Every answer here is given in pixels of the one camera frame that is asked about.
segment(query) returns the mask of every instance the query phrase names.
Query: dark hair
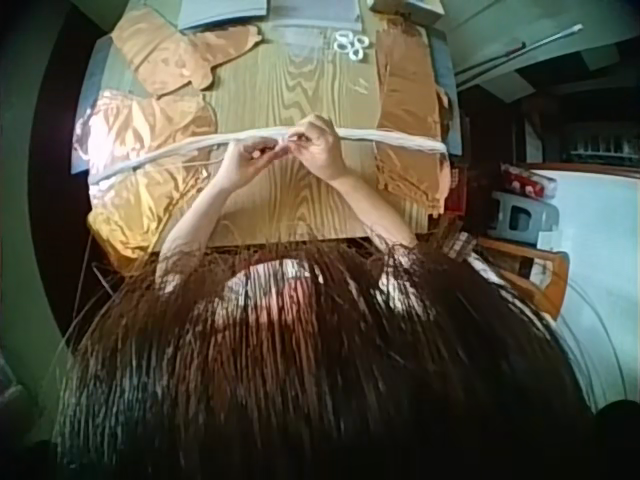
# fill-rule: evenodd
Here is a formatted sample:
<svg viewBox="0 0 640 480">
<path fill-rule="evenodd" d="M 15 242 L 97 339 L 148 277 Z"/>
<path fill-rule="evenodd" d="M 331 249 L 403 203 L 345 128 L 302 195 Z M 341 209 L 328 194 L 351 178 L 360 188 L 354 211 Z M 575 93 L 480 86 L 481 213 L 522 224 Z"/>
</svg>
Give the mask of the dark hair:
<svg viewBox="0 0 640 480">
<path fill-rule="evenodd" d="M 354 249 L 280 246 L 269 258 L 297 259 L 307 290 L 279 295 L 255 321 L 255 298 L 224 293 L 254 253 L 209 254 L 172 289 L 158 288 L 152 267 L 125 282 L 65 386 L 56 431 L 64 473 L 333 479 L 589 468 L 593 416 L 554 327 L 467 262 L 396 251 L 383 261 L 399 281 L 381 286 L 380 262 Z M 279 288 L 282 270 L 266 284 L 246 274 L 245 292 Z"/>
</svg>

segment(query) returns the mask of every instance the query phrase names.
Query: paper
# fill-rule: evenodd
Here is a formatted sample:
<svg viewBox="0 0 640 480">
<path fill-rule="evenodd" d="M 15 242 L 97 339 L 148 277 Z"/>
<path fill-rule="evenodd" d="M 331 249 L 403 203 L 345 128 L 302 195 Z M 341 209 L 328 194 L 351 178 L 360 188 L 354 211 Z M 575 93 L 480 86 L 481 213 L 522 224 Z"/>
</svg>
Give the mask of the paper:
<svg viewBox="0 0 640 480">
<path fill-rule="evenodd" d="M 442 137 L 440 102 L 428 46 L 409 24 L 390 23 L 376 37 L 380 88 L 378 128 Z M 410 198 L 434 213 L 444 212 L 451 186 L 446 155 L 376 144 L 378 187 Z"/>
<path fill-rule="evenodd" d="M 242 55 L 262 39 L 253 25 L 185 36 L 149 7 L 127 13 L 111 36 L 140 83 L 155 96 L 189 82 L 200 90 L 207 88 L 213 82 L 212 67 Z"/>
<path fill-rule="evenodd" d="M 277 26 L 362 30 L 357 0 L 271 0 L 269 22 Z"/>
<path fill-rule="evenodd" d="M 182 30 L 266 14 L 267 0 L 182 0 L 178 28 Z"/>
</svg>

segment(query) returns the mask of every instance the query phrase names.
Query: orange fabric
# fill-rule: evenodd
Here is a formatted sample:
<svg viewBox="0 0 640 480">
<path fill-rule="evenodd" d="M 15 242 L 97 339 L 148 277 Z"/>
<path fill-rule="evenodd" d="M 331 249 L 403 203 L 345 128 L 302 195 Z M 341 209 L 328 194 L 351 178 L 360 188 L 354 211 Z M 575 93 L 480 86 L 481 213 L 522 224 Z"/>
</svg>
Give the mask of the orange fabric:
<svg viewBox="0 0 640 480">
<path fill-rule="evenodd" d="M 140 83 L 155 96 L 189 82 L 207 88 L 213 82 L 212 67 L 239 57 L 262 39 L 253 25 L 185 36 L 149 7 L 125 14 L 111 37 Z"/>
<path fill-rule="evenodd" d="M 435 84 L 428 46 L 416 27 L 391 21 L 376 37 L 381 109 L 378 128 L 442 138 L 447 98 Z M 378 187 L 444 211 L 451 185 L 446 155 L 376 144 Z"/>
<path fill-rule="evenodd" d="M 140 99 L 107 90 L 81 119 L 75 150 L 91 174 L 187 137 L 216 132 L 213 110 L 200 97 Z M 163 158 L 133 173 L 89 187 L 89 227 L 121 273 L 133 273 L 152 250 L 175 208 L 209 179 L 209 152 Z"/>
</svg>

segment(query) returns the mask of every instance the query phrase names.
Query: white cord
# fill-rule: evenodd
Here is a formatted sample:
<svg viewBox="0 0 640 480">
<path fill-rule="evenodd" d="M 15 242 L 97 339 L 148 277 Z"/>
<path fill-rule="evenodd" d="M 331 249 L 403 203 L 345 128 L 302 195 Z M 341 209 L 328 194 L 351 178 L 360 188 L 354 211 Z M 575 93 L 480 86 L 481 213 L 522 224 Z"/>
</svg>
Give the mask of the white cord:
<svg viewBox="0 0 640 480">
<path fill-rule="evenodd" d="M 182 142 L 156 150 L 155 152 L 145 153 L 133 160 L 113 165 L 103 172 L 91 174 L 89 175 L 89 185 L 96 185 L 120 173 L 137 170 L 160 158 L 185 154 L 216 145 L 224 145 L 235 140 L 244 140 L 249 137 L 284 139 L 290 129 L 291 127 L 269 127 L 245 130 L 244 132 L 214 133 L 212 135 L 188 138 Z M 393 130 L 336 128 L 336 131 L 338 132 L 338 136 L 343 140 L 380 142 L 396 147 L 408 148 L 410 150 L 422 150 L 429 153 L 447 153 L 447 147 L 442 142 L 428 137 L 419 137 Z"/>
</svg>

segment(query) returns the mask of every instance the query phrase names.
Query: wooden table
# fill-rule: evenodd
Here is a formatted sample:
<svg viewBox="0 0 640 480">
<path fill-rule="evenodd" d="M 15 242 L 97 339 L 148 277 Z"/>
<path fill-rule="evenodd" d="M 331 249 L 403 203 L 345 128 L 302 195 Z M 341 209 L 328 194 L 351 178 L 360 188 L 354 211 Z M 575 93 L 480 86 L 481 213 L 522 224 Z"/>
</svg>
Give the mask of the wooden table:
<svg viewBox="0 0 640 480">
<path fill-rule="evenodd" d="M 131 0 L 130 9 L 146 4 L 175 25 L 180 0 Z M 361 0 L 363 33 L 375 41 L 381 20 Z M 255 22 L 264 41 L 246 55 L 218 68 L 215 84 L 204 96 L 216 110 L 219 132 L 294 125 L 312 112 L 333 119 L 337 126 L 375 128 L 379 116 L 374 49 L 360 63 L 331 49 L 332 30 L 307 28 L 297 40 L 282 41 L 284 30 Z M 304 41 L 321 45 L 300 47 Z M 100 88 L 112 88 L 148 97 L 120 51 L 111 46 Z M 198 94 L 185 87 L 176 94 Z M 376 185 L 373 144 L 343 142 L 347 164 L 372 186 Z M 402 212 L 412 229 L 428 228 L 428 213 L 409 200 L 383 192 Z M 184 210 L 175 212 L 160 241 Z M 366 236 L 349 206 L 328 185 L 313 177 L 293 158 L 278 162 L 226 205 L 210 245 L 256 244 L 275 241 L 336 239 Z"/>
</svg>

